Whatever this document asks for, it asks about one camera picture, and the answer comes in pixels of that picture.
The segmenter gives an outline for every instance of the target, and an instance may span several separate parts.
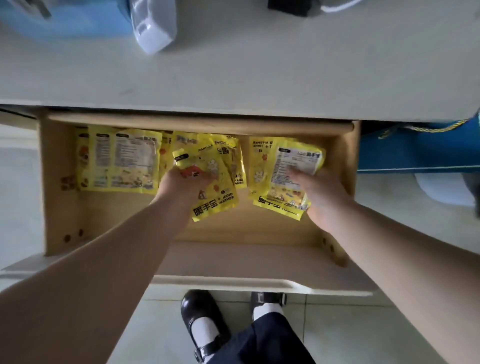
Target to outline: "hand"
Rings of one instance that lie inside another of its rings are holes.
[[[320,229],[330,232],[332,219],[336,212],[355,205],[353,198],[347,194],[338,178],[325,168],[311,176],[297,169],[289,169],[290,179],[302,186],[312,205],[307,214]]]
[[[198,193],[215,180],[215,175],[209,172],[201,173],[196,177],[183,177],[178,167],[173,167],[165,173],[158,192],[151,204],[168,203],[172,214],[185,221],[191,216],[191,208],[198,200]]]

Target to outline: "white cable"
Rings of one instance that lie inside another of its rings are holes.
[[[323,11],[323,12],[340,12],[342,10],[345,10],[345,9],[348,9],[348,8],[352,7],[353,5],[357,5],[360,1],[362,1],[362,0],[352,0],[352,1],[346,2],[345,4],[338,5],[338,6],[322,5],[320,7],[320,10]]]

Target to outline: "open drawer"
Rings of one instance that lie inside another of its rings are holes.
[[[248,135],[296,137],[327,150],[325,165],[355,190],[359,122],[227,119],[51,112],[40,118],[46,255],[92,240],[147,206],[151,195],[77,191],[75,126],[101,124],[152,130],[236,135],[248,171]],[[300,221],[254,206],[247,189],[239,205],[191,222],[171,245],[153,282],[191,288],[370,295],[375,284],[338,243],[304,214]]]

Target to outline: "pant leg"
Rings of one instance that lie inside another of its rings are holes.
[[[225,344],[209,364],[315,364],[287,319],[276,312],[255,320]]]

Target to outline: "black shoe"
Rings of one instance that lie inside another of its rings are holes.
[[[280,306],[287,304],[287,295],[285,293],[275,292],[252,292],[250,296],[250,312],[253,320],[253,309],[262,306],[264,303],[278,303]]]
[[[188,333],[195,344],[195,359],[203,363],[205,357],[215,354],[231,338],[223,316],[209,291],[190,290],[181,301],[181,317],[187,327]],[[192,324],[200,317],[208,317],[215,324],[219,334],[210,343],[199,348],[192,335]]]

